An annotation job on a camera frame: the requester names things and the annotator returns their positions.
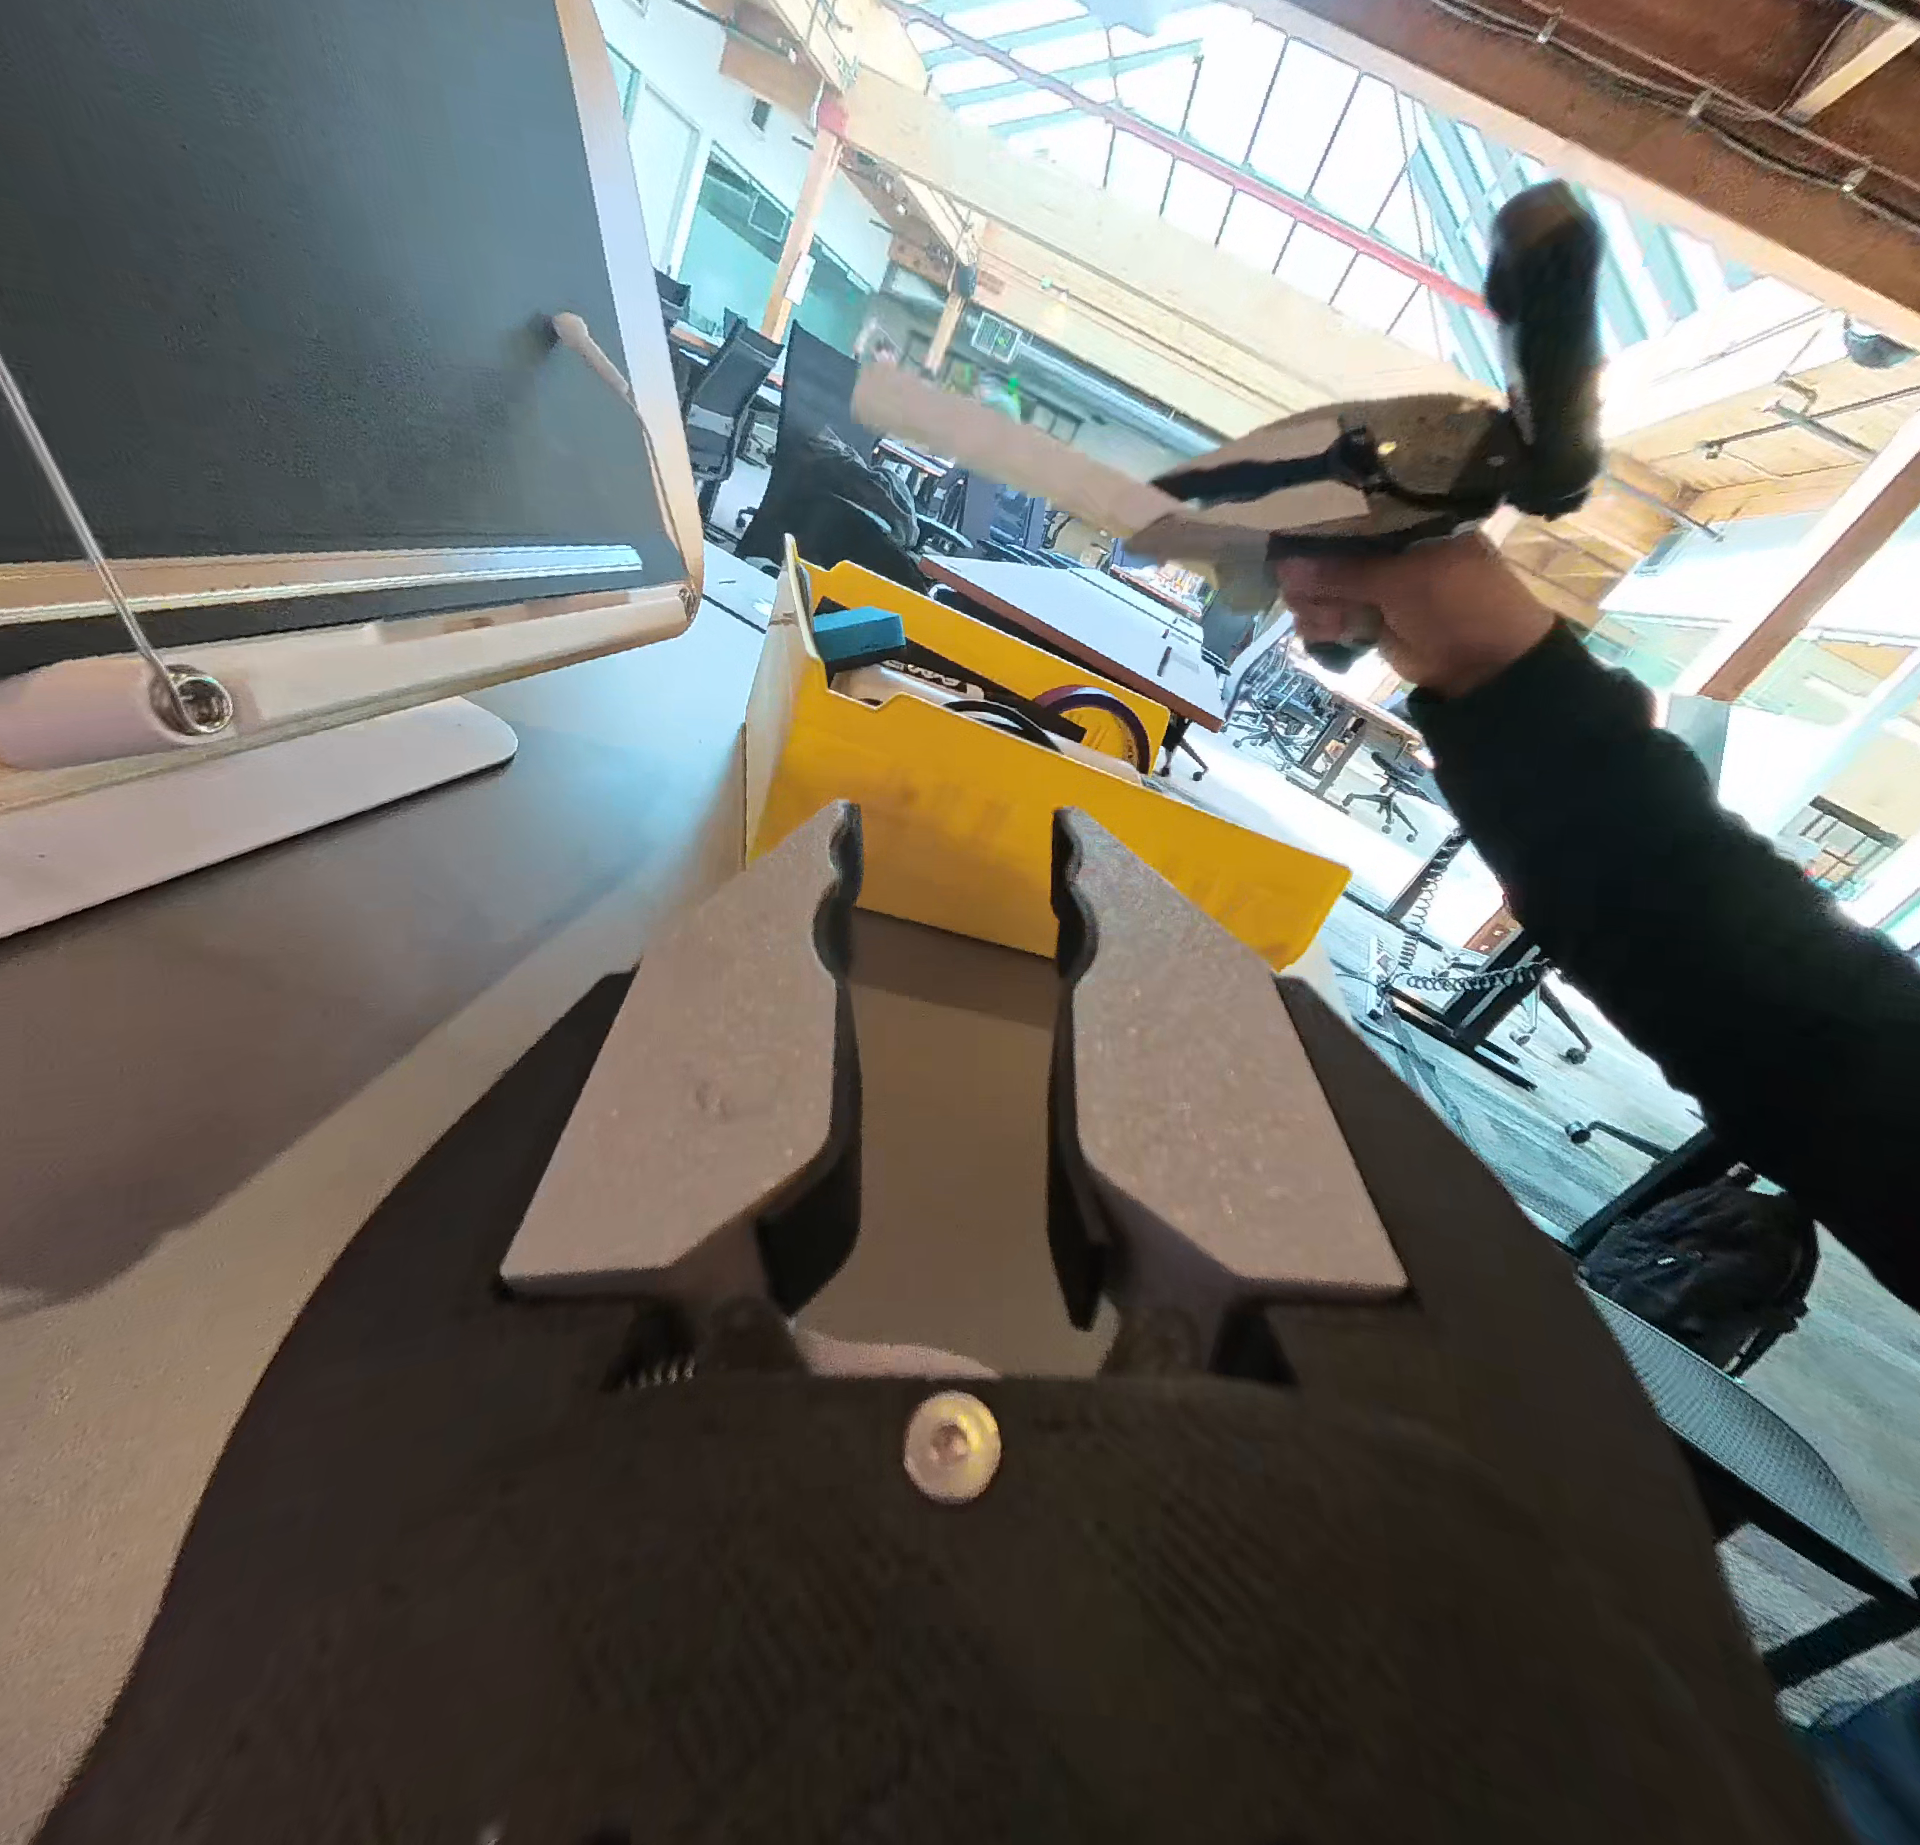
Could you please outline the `grey mesh chair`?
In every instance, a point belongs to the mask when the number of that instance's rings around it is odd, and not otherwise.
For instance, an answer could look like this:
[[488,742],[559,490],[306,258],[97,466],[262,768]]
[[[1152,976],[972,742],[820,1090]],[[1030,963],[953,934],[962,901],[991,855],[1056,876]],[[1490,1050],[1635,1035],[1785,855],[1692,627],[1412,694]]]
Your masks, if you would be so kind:
[[1645,1401],[1692,1461],[1715,1540],[1756,1530],[1859,1602],[1765,1652],[1789,1692],[1918,1629],[1907,1577],[1819,1449],[1739,1379],[1718,1370],[1608,1298],[1587,1291]]

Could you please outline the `black display board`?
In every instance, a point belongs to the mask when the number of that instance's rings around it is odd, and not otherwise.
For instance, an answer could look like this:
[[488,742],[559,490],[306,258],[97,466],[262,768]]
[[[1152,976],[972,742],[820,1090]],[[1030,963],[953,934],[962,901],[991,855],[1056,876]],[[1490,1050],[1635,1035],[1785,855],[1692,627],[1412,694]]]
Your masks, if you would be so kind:
[[590,0],[2,0],[2,340],[109,565],[700,553]]

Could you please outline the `black office chair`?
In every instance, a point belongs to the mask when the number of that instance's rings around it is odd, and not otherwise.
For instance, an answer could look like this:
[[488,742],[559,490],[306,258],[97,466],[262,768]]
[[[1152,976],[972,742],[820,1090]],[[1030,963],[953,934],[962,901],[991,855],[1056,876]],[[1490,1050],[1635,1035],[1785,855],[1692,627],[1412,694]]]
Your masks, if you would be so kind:
[[830,435],[854,460],[873,466],[878,435],[852,416],[854,383],[858,361],[852,357],[796,323],[787,330],[772,466],[736,544],[736,556],[750,561],[780,556],[787,502],[803,485],[808,457],[823,438]]
[[733,317],[707,366],[687,383],[687,454],[704,519],[736,466],[754,399],[779,363],[780,345],[745,317]]

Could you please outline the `white office table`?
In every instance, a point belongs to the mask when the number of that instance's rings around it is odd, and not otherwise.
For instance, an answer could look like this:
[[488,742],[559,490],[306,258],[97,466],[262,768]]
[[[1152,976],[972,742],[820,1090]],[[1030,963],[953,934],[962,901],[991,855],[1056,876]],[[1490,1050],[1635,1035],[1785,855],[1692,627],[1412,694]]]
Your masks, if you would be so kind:
[[1225,727],[1225,678],[1197,636],[1168,614],[1151,614],[1101,574],[933,553],[921,556],[921,568],[932,585],[997,631],[1158,701],[1180,724]]

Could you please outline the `person's right hand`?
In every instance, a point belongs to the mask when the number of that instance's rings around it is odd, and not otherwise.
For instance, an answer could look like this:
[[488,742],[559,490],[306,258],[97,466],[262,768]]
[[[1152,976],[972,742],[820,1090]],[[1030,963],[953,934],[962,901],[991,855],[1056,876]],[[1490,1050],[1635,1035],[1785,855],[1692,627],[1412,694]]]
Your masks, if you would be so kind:
[[1441,698],[1473,695],[1556,627],[1477,533],[1394,556],[1285,556],[1275,580],[1307,647],[1378,651],[1400,680]]

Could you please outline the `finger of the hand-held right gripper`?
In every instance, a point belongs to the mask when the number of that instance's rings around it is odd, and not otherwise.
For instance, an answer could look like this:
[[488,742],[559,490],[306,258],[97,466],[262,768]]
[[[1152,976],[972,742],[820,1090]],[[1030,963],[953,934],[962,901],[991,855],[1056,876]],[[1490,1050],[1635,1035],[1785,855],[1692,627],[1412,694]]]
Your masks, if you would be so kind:
[[1264,612],[1279,597],[1276,573],[1285,561],[1398,556],[1457,531],[1457,506],[1412,506],[1342,485],[1295,485],[1222,506],[1161,498],[1161,518],[1132,533],[1127,552],[1202,578],[1213,607]]
[[1405,394],[1275,419],[1164,473],[1156,485],[1192,506],[1254,503],[1307,485],[1441,506],[1490,485],[1507,461],[1507,407],[1458,394]]

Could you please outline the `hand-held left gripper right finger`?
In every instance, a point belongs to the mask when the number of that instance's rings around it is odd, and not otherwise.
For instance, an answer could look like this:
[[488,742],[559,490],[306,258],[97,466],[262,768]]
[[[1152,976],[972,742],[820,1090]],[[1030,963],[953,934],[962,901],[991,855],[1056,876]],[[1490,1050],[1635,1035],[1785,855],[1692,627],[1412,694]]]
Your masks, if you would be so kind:
[[1394,1304],[1408,1279],[1285,984],[1085,809],[1052,819],[1061,984],[1048,1253],[1103,1308],[1234,1332],[1267,1304]]

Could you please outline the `wooden stick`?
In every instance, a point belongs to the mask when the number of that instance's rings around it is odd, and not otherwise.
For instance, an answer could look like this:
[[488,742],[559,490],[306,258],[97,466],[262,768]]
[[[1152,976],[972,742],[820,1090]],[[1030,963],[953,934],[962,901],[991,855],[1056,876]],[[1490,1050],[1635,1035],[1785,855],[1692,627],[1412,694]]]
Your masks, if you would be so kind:
[[1267,537],[1197,518],[1165,490],[1052,435],[960,399],[898,363],[859,363],[852,416],[881,435],[948,457],[997,485],[1121,537],[1132,552],[1197,570],[1260,570]]

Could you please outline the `purple tape roll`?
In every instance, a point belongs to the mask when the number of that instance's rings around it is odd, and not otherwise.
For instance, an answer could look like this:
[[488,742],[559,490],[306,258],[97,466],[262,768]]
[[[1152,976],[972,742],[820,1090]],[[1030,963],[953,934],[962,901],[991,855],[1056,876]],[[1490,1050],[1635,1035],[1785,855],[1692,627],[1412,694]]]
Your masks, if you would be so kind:
[[1109,689],[1077,684],[1039,694],[1035,710],[1048,730],[1069,738],[1078,730],[1077,755],[1127,761],[1138,776],[1156,772],[1156,742],[1142,715]]

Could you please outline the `person's right forearm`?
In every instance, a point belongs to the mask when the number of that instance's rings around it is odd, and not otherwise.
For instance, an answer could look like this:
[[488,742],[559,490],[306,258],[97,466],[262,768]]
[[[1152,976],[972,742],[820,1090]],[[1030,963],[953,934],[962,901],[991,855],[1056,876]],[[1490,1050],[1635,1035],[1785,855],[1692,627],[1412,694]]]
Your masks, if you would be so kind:
[[1726,811],[1645,689],[1568,627],[1477,690],[1417,689],[1412,717],[1532,941],[1916,1308],[1916,960]]

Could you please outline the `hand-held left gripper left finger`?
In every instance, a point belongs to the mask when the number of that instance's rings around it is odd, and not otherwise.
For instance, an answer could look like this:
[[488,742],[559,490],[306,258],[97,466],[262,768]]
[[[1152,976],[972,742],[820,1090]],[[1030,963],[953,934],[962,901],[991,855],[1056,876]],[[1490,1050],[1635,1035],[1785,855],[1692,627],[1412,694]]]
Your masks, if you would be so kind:
[[518,1298],[763,1300],[792,1318],[859,1229],[852,912],[830,801],[639,963],[503,1253]]

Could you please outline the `yellow plastic bin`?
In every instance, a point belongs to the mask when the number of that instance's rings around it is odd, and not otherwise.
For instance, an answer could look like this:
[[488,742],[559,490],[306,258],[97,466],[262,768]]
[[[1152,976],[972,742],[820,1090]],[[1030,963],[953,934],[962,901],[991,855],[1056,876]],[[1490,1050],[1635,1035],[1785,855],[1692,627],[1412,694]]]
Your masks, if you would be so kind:
[[999,674],[1020,698],[1069,678],[1043,649],[852,561],[809,568],[788,545],[742,727],[747,864],[817,809],[852,801],[862,910],[1044,958],[1056,949],[1052,818],[1081,809],[1272,967],[1307,958],[1349,868],[932,698],[870,705],[837,690],[827,603],[900,618],[908,647]]

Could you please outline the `black backpack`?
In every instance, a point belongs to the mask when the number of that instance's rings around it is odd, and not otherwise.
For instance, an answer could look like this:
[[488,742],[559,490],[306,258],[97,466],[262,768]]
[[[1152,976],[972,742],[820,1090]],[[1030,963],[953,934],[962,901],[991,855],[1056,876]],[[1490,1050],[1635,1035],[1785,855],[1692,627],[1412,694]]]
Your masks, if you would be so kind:
[[1743,1377],[1810,1310],[1813,1212],[1736,1178],[1645,1205],[1599,1236],[1579,1281],[1728,1377]]

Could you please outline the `dark jacket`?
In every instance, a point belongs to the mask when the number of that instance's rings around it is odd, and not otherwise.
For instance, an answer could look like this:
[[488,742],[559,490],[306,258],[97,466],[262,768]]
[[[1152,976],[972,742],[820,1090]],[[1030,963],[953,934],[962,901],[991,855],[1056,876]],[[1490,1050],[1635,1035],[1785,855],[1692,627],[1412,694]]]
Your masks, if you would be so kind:
[[830,427],[780,440],[759,506],[736,540],[739,560],[780,565],[787,552],[809,568],[852,561],[927,591],[914,498]]

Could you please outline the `blue foam block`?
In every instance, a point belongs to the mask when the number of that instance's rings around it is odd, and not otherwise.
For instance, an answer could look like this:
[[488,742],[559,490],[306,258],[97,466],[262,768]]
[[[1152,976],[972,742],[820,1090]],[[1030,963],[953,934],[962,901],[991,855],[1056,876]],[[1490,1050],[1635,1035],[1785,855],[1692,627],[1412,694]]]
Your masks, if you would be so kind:
[[908,651],[906,619],[883,607],[816,608],[809,637],[829,680],[881,668]]

